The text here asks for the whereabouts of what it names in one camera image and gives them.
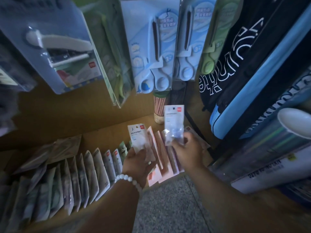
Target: hand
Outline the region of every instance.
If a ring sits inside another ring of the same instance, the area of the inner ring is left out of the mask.
[[[184,138],[185,145],[181,145],[176,140],[173,140],[172,142],[172,146],[176,150],[180,164],[184,167],[186,172],[195,168],[203,167],[203,149],[199,141],[190,132],[185,132]]]
[[[144,188],[147,182],[149,172],[154,168],[156,162],[148,165],[145,162],[146,150],[140,150],[137,154],[134,148],[131,148],[124,159],[122,174],[131,176],[136,180],[141,188]]]

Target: forearm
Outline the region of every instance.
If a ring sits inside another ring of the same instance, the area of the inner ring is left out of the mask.
[[[223,232],[296,232],[272,209],[257,205],[249,196],[226,185],[207,168],[188,171],[204,207]]]
[[[139,199],[136,187],[119,180],[102,198],[102,203],[79,233],[132,232]]]

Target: speckled floor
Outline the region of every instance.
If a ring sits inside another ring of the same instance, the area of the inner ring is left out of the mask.
[[[81,224],[78,221],[51,232],[73,233]],[[149,190],[140,199],[133,233],[151,232],[217,232],[188,176]]]

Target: white beaded bracelet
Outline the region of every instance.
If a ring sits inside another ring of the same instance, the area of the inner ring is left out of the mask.
[[[128,176],[128,175],[120,174],[120,175],[117,175],[117,177],[115,179],[115,183],[121,179],[131,182],[136,187],[136,189],[138,190],[139,196],[140,197],[142,196],[142,188],[140,187],[140,184],[136,180],[133,180],[133,178]]]

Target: jar of pencils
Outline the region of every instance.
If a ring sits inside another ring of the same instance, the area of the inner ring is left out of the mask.
[[[153,100],[155,103],[155,122],[158,124],[164,123],[164,106],[169,104],[170,91],[154,92]]]

